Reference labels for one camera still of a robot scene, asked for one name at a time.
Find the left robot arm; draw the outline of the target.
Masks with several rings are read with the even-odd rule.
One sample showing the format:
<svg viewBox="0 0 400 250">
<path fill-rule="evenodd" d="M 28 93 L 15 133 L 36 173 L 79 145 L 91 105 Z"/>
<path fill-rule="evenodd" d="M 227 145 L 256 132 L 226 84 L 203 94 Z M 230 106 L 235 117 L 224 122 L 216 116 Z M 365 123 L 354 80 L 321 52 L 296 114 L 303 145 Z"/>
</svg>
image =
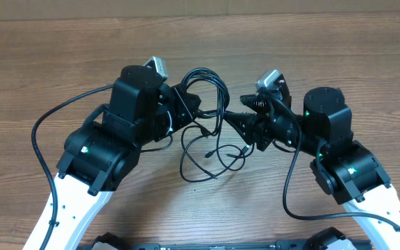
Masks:
<svg viewBox="0 0 400 250">
<path fill-rule="evenodd" d="M 76 249 L 92 220 L 138 164 L 142 147 L 194 121 L 201 99 L 149 65 L 122 69 L 101 104 L 71 133 L 47 204 L 25 249 Z"/>
</svg>

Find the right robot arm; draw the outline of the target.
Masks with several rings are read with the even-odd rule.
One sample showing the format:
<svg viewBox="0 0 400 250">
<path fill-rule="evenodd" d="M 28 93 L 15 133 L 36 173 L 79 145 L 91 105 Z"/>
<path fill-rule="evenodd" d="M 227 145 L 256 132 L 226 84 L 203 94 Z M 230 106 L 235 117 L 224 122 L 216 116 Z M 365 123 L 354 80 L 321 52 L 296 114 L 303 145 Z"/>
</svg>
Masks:
<svg viewBox="0 0 400 250">
<path fill-rule="evenodd" d="M 317 87 L 303 100 L 303 114 L 290 109 L 281 89 L 260 88 L 240 101 L 251 113 L 226 112 L 224 119 L 247 144 L 264 151 L 272 142 L 293 148 L 294 158 L 313 156 L 310 168 L 320 188 L 344 212 L 287 214 L 303 221 L 351 217 L 377 249 L 400 249 L 400 200 L 378 158 L 353 138 L 352 112 L 341 90 Z"/>
</svg>

